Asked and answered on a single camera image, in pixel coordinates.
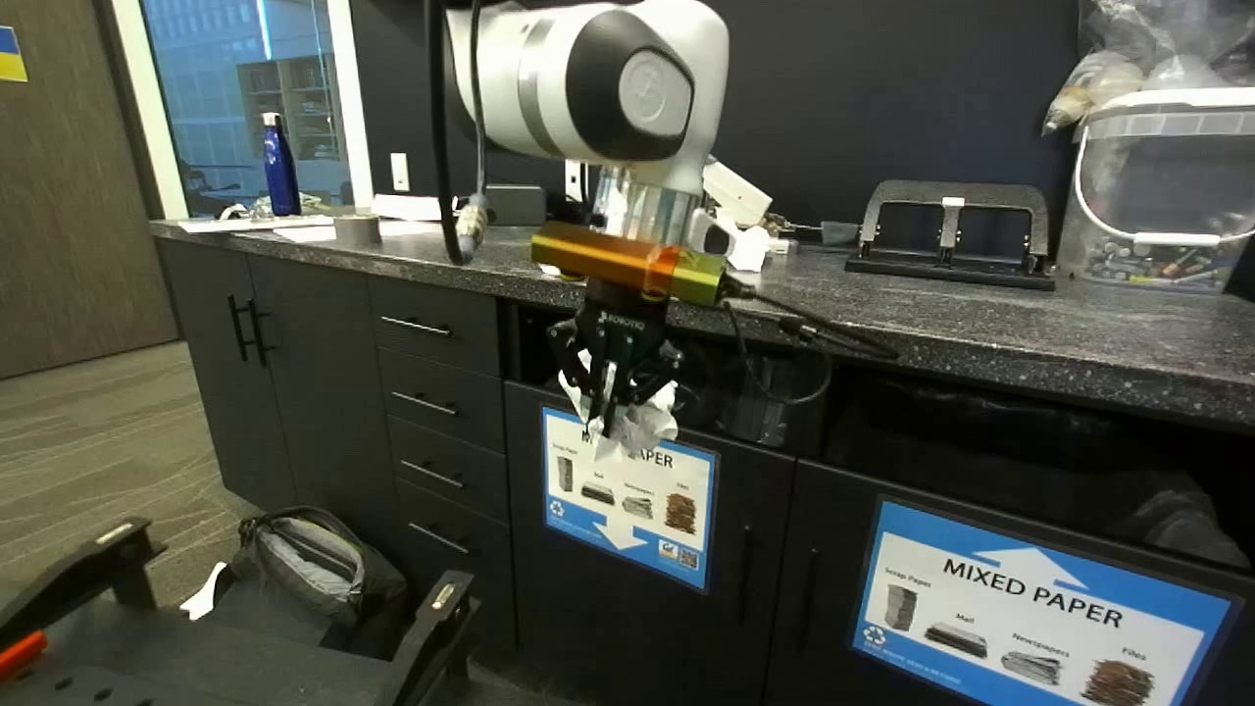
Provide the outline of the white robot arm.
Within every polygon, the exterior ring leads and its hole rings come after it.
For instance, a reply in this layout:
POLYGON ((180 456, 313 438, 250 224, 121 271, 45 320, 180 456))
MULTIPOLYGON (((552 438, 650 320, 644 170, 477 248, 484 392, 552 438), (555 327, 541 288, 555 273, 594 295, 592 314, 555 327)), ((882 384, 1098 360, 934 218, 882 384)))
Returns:
POLYGON ((714 307, 720 263, 684 242, 720 129, 729 29, 707 0, 477 3, 443 13, 473 135, 522 157, 605 170, 627 213, 546 229, 534 260, 589 282, 555 333, 577 420, 619 442, 678 435, 670 301, 714 307))

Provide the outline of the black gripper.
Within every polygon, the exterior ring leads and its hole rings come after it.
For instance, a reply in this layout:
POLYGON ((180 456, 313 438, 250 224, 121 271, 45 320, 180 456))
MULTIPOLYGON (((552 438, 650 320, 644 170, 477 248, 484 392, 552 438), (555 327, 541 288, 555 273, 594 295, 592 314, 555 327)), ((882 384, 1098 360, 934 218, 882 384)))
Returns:
POLYGON ((637 392, 627 425, 645 438, 673 438, 673 401, 681 348, 666 339, 661 307, 584 301, 573 316, 548 327, 555 384, 581 425, 599 420, 599 390, 637 392))

